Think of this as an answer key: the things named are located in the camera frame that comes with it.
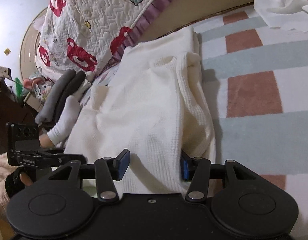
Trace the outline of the person's left hand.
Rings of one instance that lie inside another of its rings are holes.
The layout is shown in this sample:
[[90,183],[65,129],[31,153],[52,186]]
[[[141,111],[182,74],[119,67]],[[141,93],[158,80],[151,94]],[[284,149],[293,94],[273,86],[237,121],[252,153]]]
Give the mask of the person's left hand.
[[[40,135],[39,140],[40,140],[40,146],[42,148],[53,148],[53,147],[55,147],[55,145],[50,140],[50,138],[48,137],[47,134]],[[31,180],[31,178],[25,172],[21,172],[20,175],[19,175],[19,178],[25,186],[31,186],[33,184],[33,181]]]

